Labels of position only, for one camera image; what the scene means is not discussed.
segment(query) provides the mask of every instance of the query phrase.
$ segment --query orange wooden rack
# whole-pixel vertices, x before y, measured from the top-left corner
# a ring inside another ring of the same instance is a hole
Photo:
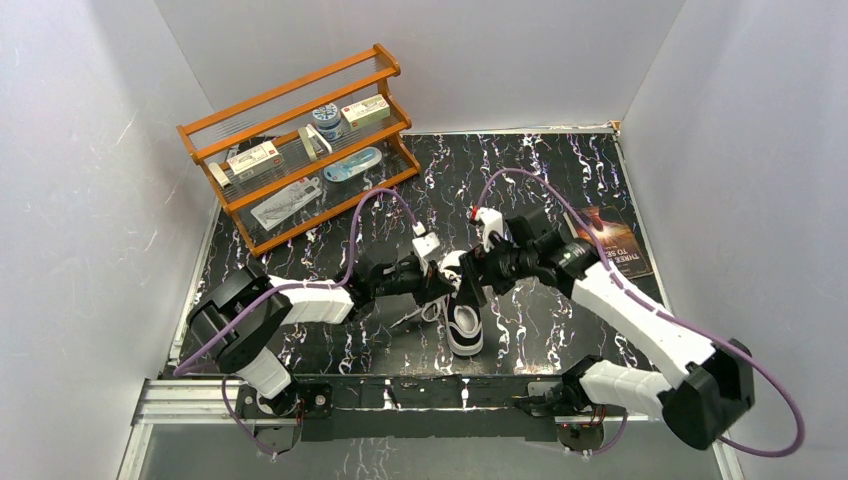
[[[393,187],[421,172],[421,165],[403,144],[400,136],[401,131],[412,126],[412,121],[389,90],[388,78],[398,75],[400,65],[397,60],[382,45],[375,44],[364,52],[322,70],[280,85],[189,125],[177,127],[189,155],[206,174],[222,208],[232,217],[253,255],[259,256],[356,206],[367,193],[352,192],[349,198],[328,206],[323,213],[292,228],[284,228],[283,231],[267,234],[263,232],[261,235],[250,231],[245,226],[244,217],[249,215],[247,207],[257,204],[293,182],[313,175],[328,165],[379,142],[386,142],[405,165],[400,173],[375,185],[374,188]],[[374,93],[382,94],[389,103],[391,114],[372,125],[345,133],[340,141],[331,142],[332,154],[317,161],[309,161],[297,128],[309,122],[312,110],[345,97],[361,95],[374,87]],[[290,131],[283,135],[272,132],[280,128]],[[209,170],[208,162],[214,161],[211,157],[255,137],[276,137],[273,143],[287,165],[285,168],[272,169],[263,174],[262,178],[239,182],[229,172],[229,164],[224,161],[219,165],[237,188],[222,188]]]

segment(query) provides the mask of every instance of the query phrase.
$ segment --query book cover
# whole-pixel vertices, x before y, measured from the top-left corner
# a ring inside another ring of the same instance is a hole
[[[642,252],[639,242],[636,241],[636,235],[621,218],[621,212],[617,208],[611,205],[589,207],[578,210],[577,214],[598,237],[607,258],[625,277],[633,279],[653,273],[651,262]],[[571,233],[575,237],[579,236],[591,242],[589,235],[582,228],[575,228],[571,218],[568,215],[566,217],[568,217]]]

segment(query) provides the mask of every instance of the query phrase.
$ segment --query black table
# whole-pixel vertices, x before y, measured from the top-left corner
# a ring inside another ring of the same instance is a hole
[[[615,206],[633,229],[642,251],[647,252],[613,134],[410,135],[404,141],[424,171],[400,185],[398,191],[417,217],[435,229],[447,251],[466,250],[478,243],[467,220],[472,204],[492,173],[502,167],[519,167],[546,178],[575,208]],[[365,175],[377,184],[384,173],[375,167]],[[488,206],[505,216],[526,212],[533,205],[544,205],[552,219],[561,221],[563,208],[540,185],[523,176],[499,179],[488,201]],[[331,278],[345,265],[343,251],[351,217],[352,210],[259,261],[270,274],[283,278]],[[359,238],[360,247],[382,243],[398,249],[400,256],[411,251],[410,226],[400,206],[388,198],[363,210]],[[221,284],[249,257],[235,225],[221,212],[195,298]],[[634,283],[660,301],[653,275]],[[438,322],[416,317],[391,327],[415,309],[411,296],[381,298],[374,312],[361,322],[285,326],[269,347],[295,374],[550,374],[567,369],[587,354],[650,368],[645,357],[612,327],[537,281],[519,282],[512,292],[492,299],[489,308],[483,309],[484,346],[472,359],[451,354],[444,327]],[[198,347],[188,334],[181,358]]]

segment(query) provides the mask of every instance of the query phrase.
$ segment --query white box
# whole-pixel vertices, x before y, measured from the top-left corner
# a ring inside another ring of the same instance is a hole
[[[382,120],[388,117],[390,113],[389,102],[382,95],[374,95],[342,109],[342,115],[350,125],[350,131]]]
[[[283,156],[270,141],[242,152],[227,160],[240,180],[247,180],[283,162]]]

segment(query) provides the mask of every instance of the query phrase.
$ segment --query white backdrop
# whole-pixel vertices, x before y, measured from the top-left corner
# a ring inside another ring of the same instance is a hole
[[[745,342],[806,413],[803,449],[747,479],[845,478],[848,3],[689,0],[622,125],[676,313]],[[734,438],[781,448],[757,383]]]
[[[683,0],[156,0],[220,110],[382,43],[415,131],[621,119]]]
[[[211,189],[211,107],[152,0],[0,6],[0,478],[115,478]]]

